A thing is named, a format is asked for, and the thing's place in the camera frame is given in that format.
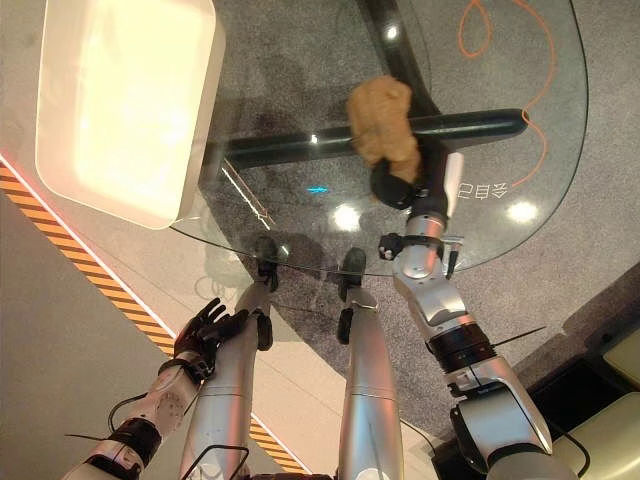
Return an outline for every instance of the gray carpet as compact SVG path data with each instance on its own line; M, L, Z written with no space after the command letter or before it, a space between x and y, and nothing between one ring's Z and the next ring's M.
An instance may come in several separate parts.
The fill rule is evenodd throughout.
M458 11L464 4L459 2ZM278 17L275 26L270 23L273 12L269 9L284 14L278 10L282 5L285 4L270 2L267 6L261 6L269 12L269 15L265 15L268 21L248 27L242 25L242 12L250 12L243 10L250 6L244 5L239 8L242 12L234 13L234 9L225 9L224 2L219 2L221 16L230 25L230 32L239 27L248 28L250 32L255 30L255 36L246 40L243 37L243 43L246 44L239 47L234 46L231 36L228 39L225 68L232 65L235 48L240 48L242 55L253 63L246 63L244 73L231 68L230 79L224 76L226 73L223 75L223 89L226 88L226 82L233 84L243 78L245 83L236 84L237 97L234 101L226 100L233 98L232 94L224 90L219 92L214 130L216 125L223 125L215 130L216 135L222 138L225 135L269 135L291 131L292 128L304 131L340 124L344 121L341 105L349 88L379 73L380 67L375 63L370 40L366 31L359 27L358 11L353 6L347 5L342 7L343 11L339 11L339 4L323 2L321 7L327 9L322 12L325 19L333 15L338 18L337 22L353 22L348 34L338 28L336 38L337 43L347 47L353 45L349 43L349 37L353 38L358 54L349 48L340 50L347 50L350 55L348 61L340 62L336 58L338 49L335 45L329 48L329 44L321 41L326 38L326 28L331 22L320 22L313 16L302 15L295 10L294 3L286 4L289 18L301 15L300 18L306 22L302 36L315 37L318 41L314 43L307 39L303 43L304 48L291 50L295 45L292 44L291 35L295 35L296 30L292 30L290 23L283 19L286 17ZM520 106L523 98L531 98L536 87L539 87L540 74L544 73L546 61L544 56L535 54L540 49L544 50L544 37L531 45L531 37L527 35L531 29L537 28L535 23L523 20L522 12L511 8L513 5L509 2L487 2L496 25L509 22L513 28L505 33L498 26L495 27L494 42L499 51L487 58L488 64L480 66L486 70L482 72L482 78L487 82L478 85L477 77L470 70L472 67L478 68L478 65L469 66L462 62L455 49L459 15L449 18L443 11L433 13L438 12L438 8L445 8L443 5L444 2L413 2L417 20L430 21L430 28L423 28L423 31L426 32L425 41L429 46L433 69L430 77L428 72L424 76L425 81L431 82L432 96L442 110L469 111ZM535 6L556 35L558 48L558 73L549 94L552 101L541 103L534 110L534 118L540 119L541 125L547 122L550 127L546 132L550 152L545 167L523 190L527 195L533 195L527 198L535 198L541 205L540 218L545 219L564 195L562 185L568 184L574 173L585 113L584 77L576 74L580 72L578 67L582 58L575 44L577 36L575 27L572 27L569 4L536 2ZM639 177L634 165L634 152L637 151L638 142L633 127L638 114L637 109L630 107L637 104L633 92L638 90L638 80L631 72L638 68L640 59L637 51L629 48L635 35L634 25L639 17L639 7L634 2L614 5L580 1L576 9L585 42L591 97L585 150L575 181L558 211L535 236L491 262L458 273L455 280L469 310L494 341L536 326L548 326L541 333L500 349L516 366L516 370L523 373L526 385L531 385L584 349L585 335L597 331L607 323L609 317L590 315L584 320L589 328L581 329L580 334L571 328L573 322L567 323L567 319L586 300L596 296L640 261L640 244L637 240L640 226L633 220L640 206L635 195ZM478 24L474 22L477 19L470 20L468 27L472 36L480 32ZM272 26L282 35L269 33ZM256 58L265 51L260 45L262 41L276 42L274 48L287 52L287 59L275 58L271 63ZM567 46L570 42L574 42L573 48ZM518 62L514 62L512 57L501 57L500 48L507 47L514 49L509 51L515 52L513 54L518 57ZM326 62L318 48L329 56ZM311 52L312 55L306 56L305 52ZM331 62L338 63L340 68L333 68ZM260 65L260 68L255 69L252 65ZM535 82L533 78L530 82L522 82L527 72L537 73ZM331 88L327 89L329 78L331 81L328 85ZM247 94L251 91L249 87L254 88L255 93ZM500 95L496 95L493 89L498 89ZM321 95L316 96L314 92L321 92ZM257 111L270 111L271 114L261 119L256 115ZM238 125L242 128L233 130ZM523 135L510 142L466 152L470 178L484 181L482 175L486 171L504 171L505 178L515 178L515 170L522 171L526 161L533 159L535 162L540 148L535 135ZM527 152L528 155L523 159L518 157L518 152ZM294 260L295 255L300 255L297 258L308 264L335 268L344 252L355 243L367 250L374 271L388 269L387 266L376 264L377 237L382 232L397 230L401 225L401 214L383 210L384 207L370 202L366 187L367 172L359 162L354 164L354 160L332 159L242 172L250 188L261 201L264 200L276 219L273 236L293 247ZM308 185L309 179L315 181L316 178L338 179L336 183L346 185L348 189L337 189L333 203L310 199L302 187ZM249 250L255 235L265 233L234 190L225 186L224 182L212 188L205 186L203 193L232 244ZM357 205L365 205L366 211L360 221L362 236L356 239L331 230L327 223L331 208L354 198ZM476 223L462 226L454 224L451 232L463 230L468 240L478 230L478 224L492 224L492 215L500 209L499 205L482 207L487 211L474 210L480 207L464 207L459 210L462 212L460 218L466 223ZM477 256L474 249L479 244L485 251L491 245L497 245L497 250L491 252L489 257L504 253L509 242L511 246L516 246L540 226L541 222L534 222L529 225L529 231L523 229L505 239L506 234L497 223L493 236L485 234L482 242L471 238L463 256ZM247 261L247 266L253 268L250 261ZM323 272L284 269L276 302L280 304L284 318L302 338L337 371L344 373L347 352L337 344L334 336L340 303L333 281L331 275ZM619 284L614 284L613 291L618 288L615 285ZM448 409L452 399L442 384L439 367L418 336L404 301L393 290L389 278L369 277L365 286L380 302L381 317L397 373L403 416L430 433L447 436L450 431ZM602 301L606 303L608 300L597 300L596 303ZM564 342L572 347L554 348L565 345ZM551 348L553 355L545 353L546 348Z

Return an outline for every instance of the orange line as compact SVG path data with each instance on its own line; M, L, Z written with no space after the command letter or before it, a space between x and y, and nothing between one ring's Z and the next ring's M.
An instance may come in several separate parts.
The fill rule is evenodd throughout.
M486 34L484 37L484 43L480 46L480 48L478 50L470 52L464 46L464 26L467 23L467 17L471 13L471 9L474 7L478 9L480 15L482 16ZM484 8L484 5L480 0L471 0L464 9L464 13L462 14L462 18L460 19L460 24L458 25L458 49L460 49L460 52L462 52L462 54L467 58L479 57L487 51L487 48L489 48L492 37L493 29L491 28L491 21L489 20L489 14L487 13L487 10Z
M531 120L530 118L531 115L529 114L529 110L536 103L538 103L542 99L542 97L544 97L547 94L547 92L549 91L549 88L551 87L551 83L553 82L553 76L555 74L556 49L553 41L553 35L551 34L549 27L547 27L547 24L545 23L544 19L540 16L540 14L525 0L511 0L511 1L515 3L517 6L519 6L520 8L522 8L524 11L526 11L533 18L535 18L536 22L544 32L547 38L547 43L549 45L549 68L547 70L547 77L545 79L544 85L542 86L542 89L538 92L538 94L535 97L533 97L531 100L529 100L529 102L522 108L522 119L525 121L525 123L528 126L533 128L533 130L538 134L538 137L540 137L540 141L542 143L542 152L540 153L540 158L538 159L538 162L533 167L533 169L527 175L522 177L520 180L517 180L511 184L511 187L517 187L518 185L523 184L524 182L528 181L531 177L535 175L535 173L540 169L540 167L544 163L544 159L546 158L547 153L549 151L549 142L547 140L547 137L542 131L542 129L540 128L540 126L538 126L533 120ZM473 8L477 8L480 15L482 16L482 21L485 26L486 35L485 35L485 41L482 44L482 46L478 50L470 52L464 46L464 27L467 22L467 17L469 16ZM487 10L484 4L480 0L471 0L465 7L462 17L460 18L460 23L458 25L458 49L465 57L476 58L482 55L489 48L489 43L491 41L492 36L493 36L493 28L491 26L491 21L489 20L489 14L487 13Z

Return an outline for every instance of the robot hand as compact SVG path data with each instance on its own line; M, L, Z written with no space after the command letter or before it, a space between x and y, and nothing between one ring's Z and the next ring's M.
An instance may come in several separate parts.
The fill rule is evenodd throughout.
M174 365L185 367L199 383L215 369L216 352L222 343L236 336L247 324L249 312L224 313L226 307L214 298L182 329L173 346L173 359L160 367L160 372Z

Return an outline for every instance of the round table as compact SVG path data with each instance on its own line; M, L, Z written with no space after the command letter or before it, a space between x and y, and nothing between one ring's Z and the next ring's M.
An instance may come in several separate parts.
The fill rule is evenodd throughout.
M348 128L345 102L358 83L391 73L412 86L411 117L527 111L520 135L461 149L465 170L447 229L463 238L458 269L527 240L562 201L580 157L587 85L578 29L568 1L466 7L216 2L227 47L209 138L215 154L199 184L205 203L174 228L250 256L256 238L269 235L278 261L313 270L336 271L357 246L368 254L367 274L390 275L378 240L403 233L407 212L371 195L355 153L314 148ZM290 158L279 147L292 139ZM239 158L247 144L266 147Z

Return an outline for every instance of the cable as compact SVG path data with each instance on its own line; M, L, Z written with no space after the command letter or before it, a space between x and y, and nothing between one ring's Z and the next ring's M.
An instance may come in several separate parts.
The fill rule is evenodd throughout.
M540 330L544 330L545 328L547 328L546 325L542 327L534 328L533 330L529 330L528 332L521 333L520 335L516 335L515 337L507 338L506 340L503 340L501 342L494 343L491 346L494 348L499 347L500 345L504 345L505 343L513 342L514 340L518 340L519 338L526 337L527 335L531 335L532 333L539 332Z
M213 247L218 247L218 248L222 248L224 250L228 250L229 252L233 252L236 253L238 255L242 255L244 257L249 257L249 258L257 258L255 255L250 255L247 252L243 252L241 250L235 249L233 247L227 247L225 245L222 245L220 243L216 243L216 242L212 242L210 240L205 240L204 238L200 238L200 237L196 237L195 235L191 235L190 233L187 232L183 232L182 230L180 230L179 228L174 227L173 225L171 225L169 227L171 230L180 233L181 235L184 235L185 237L189 237L193 240L197 240L199 242L202 243L206 243L207 245L211 245ZM277 263L280 266L283 267L289 267L289 268L295 268L295 269L299 269L299 270L310 270L312 272L326 272L326 273L335 273L338 275L362 275L365 277L393 277L393 275L389 274L389 273L361 273L361 272L345 272L339 269L335 269L335 268L325 268L325 267L307 267L305 265L296 265L293 263L286 263L286 262L274 262Z
M420 430L418 430L416 427L414 427L413 425L411 425L409 422L406 422L402 419L400 419L400 423L402 423L403 425L409 427L411 430L413 430L414 432L416 432L418 435L420 435L422 438L424 438L424 441L427 442L429 444L429 446L431 447L431 452L433 453L433 456L435 457L436 455L436 449L433 446L433 443L431 443L431 440L429 440L429 437L427 437L424 433L422 433Z
M79 433L65 433L65 437L74 437L74 438L84 438L86 440L95 440L96 442L101 442L102 440L106 440L106 438L93 437L91 435L82 435Z
M205 448L202 451L202 453L200 455L198 455L198 458L196 458L194 460L194 462L189 467L189 470L187 470L187 472L182 476L182 478L180 480L186 480L187 477L189 477L189 475L191 475L191 472L193 471L193 469L196 468L196 466L198 465L200 460L202 460L202 457L204 457L209 450L214 450L216 448L218 448L220 450L239 450L239 451L244 452L244 456L240 460L240 463L238 463L238 466L236 467L236 469L233 471L233 473L229 477L229 480L233 480L233 478L238 474L238 472L240 471L240 469L244 465L244 462L246 462L247 458L249 457L249 449L247 447L238 447L238 446L234 446L234 445L209 445L207 448Z
M565 431L562 427L558 426L556 423L549 420L548 418L546 418L545 420L549 425L551 425L553 428L558 430L563 436L567 437L567 439L569 439L576 447L578 447L578 449L584 455L584 465L582 465L582 468L578 472L578 478L582 478L584 474L587 473L587 470L589 470L589 467L591 466L591 455L589 455L589 451L584 447L584 445L582 445L578 440L576 440L576 438L573 435Z
M136 400L140 400L141 398L144 398L146 396L147 396L147 393L145 392L145 393L141 393L140 395L136 395L135 397L125 398L124 400L121 400L118 403L116 403L111 409L111 411L109 412L109 416L107 417L109 431L113 433L116 430L116 427L113 425L113 416L116 414L118 409L120 409L121 407L125 406L128 403L135 402Z

